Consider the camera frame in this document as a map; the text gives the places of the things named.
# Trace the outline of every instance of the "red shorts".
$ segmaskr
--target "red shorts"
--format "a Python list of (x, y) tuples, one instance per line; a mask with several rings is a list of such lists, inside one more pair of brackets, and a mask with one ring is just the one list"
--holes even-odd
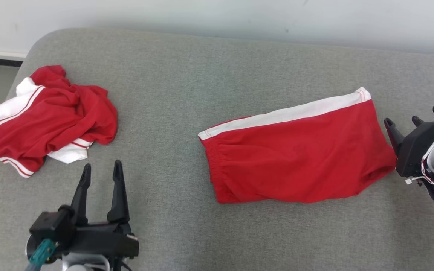
[(220, 203), (350, 197), (396, 166), (364, 88), (225, 122), (199, 137)]

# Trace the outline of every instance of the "red garment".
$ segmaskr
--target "red garment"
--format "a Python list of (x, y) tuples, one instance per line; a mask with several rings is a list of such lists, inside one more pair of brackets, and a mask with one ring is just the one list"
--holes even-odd
[(350, 197), (396, 166), (364, 88), (232, 120), (199, 137), (220, 203)]
[(86, 158), (96, 141), (108, 144), (117, 110), (98, 86), (70, 84), (60, 65), (37, 69), (17, 86), (17, 97), (0, 105), (0, 160), (29, 177), (49, 154), (70, 163)]

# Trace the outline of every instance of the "black wire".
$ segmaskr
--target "black wire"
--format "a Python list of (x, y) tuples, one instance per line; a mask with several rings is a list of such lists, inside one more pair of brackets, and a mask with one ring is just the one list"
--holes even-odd
[(125, 267), (128, 271), (133, 271), (128, 264), (125, 264), (124, 262), (122, 262), (122, 266)]

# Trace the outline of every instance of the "white baseboard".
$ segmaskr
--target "white baseboard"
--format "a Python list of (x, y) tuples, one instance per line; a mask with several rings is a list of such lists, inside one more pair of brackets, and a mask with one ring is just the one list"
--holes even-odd
[(24, 61), (25, 58), (26, 58), (25, 53), (12, 53), (12, 52), (0, 51), (0, 59)]

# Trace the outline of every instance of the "gray table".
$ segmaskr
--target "gray table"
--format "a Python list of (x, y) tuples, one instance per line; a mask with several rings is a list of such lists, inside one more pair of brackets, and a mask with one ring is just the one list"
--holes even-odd
[(134, 270), (434, 270), (434, 204), (424, 188), (393, 172), (347, 199), (222, 205), (197, 137), (226, 120), (361, 86), (380, 123), (390, 117), (408, 133), (412, 115), (434, 118), (434, 55), (68, 29), (33, 46), (9, 97), (35, 69), (56, 64), (71, 82), (108, 89), (118, 133), (108, 146), (94, 144), (88, 160), (48, 158), (27, 180), (0, 162), (0, 270), (25, 268), (29, 226), (70, 203), (86, 163), (87, 215), (104, 220), (116, 158), (141, 245)]

